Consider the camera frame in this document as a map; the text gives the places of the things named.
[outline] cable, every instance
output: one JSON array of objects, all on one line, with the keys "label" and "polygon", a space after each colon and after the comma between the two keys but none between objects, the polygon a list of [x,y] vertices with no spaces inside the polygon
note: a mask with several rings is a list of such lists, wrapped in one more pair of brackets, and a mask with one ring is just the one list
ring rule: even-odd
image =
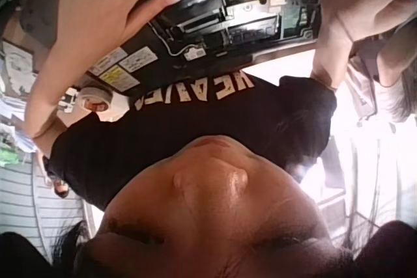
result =
[{"label": "cable", "polygon": [[165,41],[165,39],[161,36],[161,35],[159,35],[158,34],[158,32],[156,31],[156,29],[154,28],[154,26],[152,25],[152,24],[150,24],[150,23],[148,23],[148,25],[149,25],[149,27],[152,29],[152,31],[154,32],[154,34],[161,40],[161,42],[164,44],[164,46],[167,48],[167,51],[168,51],[168,53],[169,53],[169,55],[170,56],[172,56],[172,57],[178,57],[179,55],[181,55],[181,54],[183,54],[184,53],[184,51],[186,51],[187,49],[189,49],[189,48],[199,48],[199,46],[197,46],[197,45],[187,45],[187,46],[185,46],[184,48],[182,48],[179,52],[177,52],[177,53],[173,53],[172,51],[171,51],[171,48],[168,46],[168,43]]}]

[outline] fingernail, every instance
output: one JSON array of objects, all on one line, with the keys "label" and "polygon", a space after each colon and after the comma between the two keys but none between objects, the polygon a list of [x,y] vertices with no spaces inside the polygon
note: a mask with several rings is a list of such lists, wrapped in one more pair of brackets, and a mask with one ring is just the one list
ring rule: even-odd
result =
[{"label": "fingernail", "polygon": [[168,1],[168,3],[170,4],[170,5],[174,5],[174,4],[176,4],[176,3],[179,3],[181,0],[169,0]]}]

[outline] hand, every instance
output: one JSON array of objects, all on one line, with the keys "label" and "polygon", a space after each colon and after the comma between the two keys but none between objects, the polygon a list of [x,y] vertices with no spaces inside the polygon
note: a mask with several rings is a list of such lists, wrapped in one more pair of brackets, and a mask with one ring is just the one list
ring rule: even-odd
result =
[{"label": "hand", "polygon": [[88,69],[132,38],[165,7],[179,0],[150,0],[134,8],[138,1],[59,0],[54,57],[58,54],[65,60],[77,60],[76,66]]},{"label": "hand", "polygon": [[323,0],[324,26],[351,41],[389,31],[416,11],[417,0]]}]

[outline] nose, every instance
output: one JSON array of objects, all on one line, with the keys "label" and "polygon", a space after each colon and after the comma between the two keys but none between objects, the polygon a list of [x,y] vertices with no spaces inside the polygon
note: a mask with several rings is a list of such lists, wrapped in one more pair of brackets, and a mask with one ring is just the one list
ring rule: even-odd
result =
[{"label": "nose", "polygon": [[231,226],[229,222],[245,196],[248,173],[223,160],[205,158],[177,172],[174,185],[199,224],[197,228],[218,232]]}]

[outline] shirt sleeve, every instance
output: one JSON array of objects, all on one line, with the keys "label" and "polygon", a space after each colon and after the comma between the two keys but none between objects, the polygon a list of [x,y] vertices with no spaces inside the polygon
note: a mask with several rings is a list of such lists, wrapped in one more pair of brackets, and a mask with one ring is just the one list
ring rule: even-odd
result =
[{"label": "shirt sleeve", "polygon": [[50,172],[100,209],[126,183],[114,175],[120,170],[122,154],[117,124],[101,122],[91,113],[57,138],[48,165]]},{"label": "shirt sleeve", "polygon": [[278,90],[285,170],[300,182],[327,147],[336,96],[312,78],[283,77]]}]

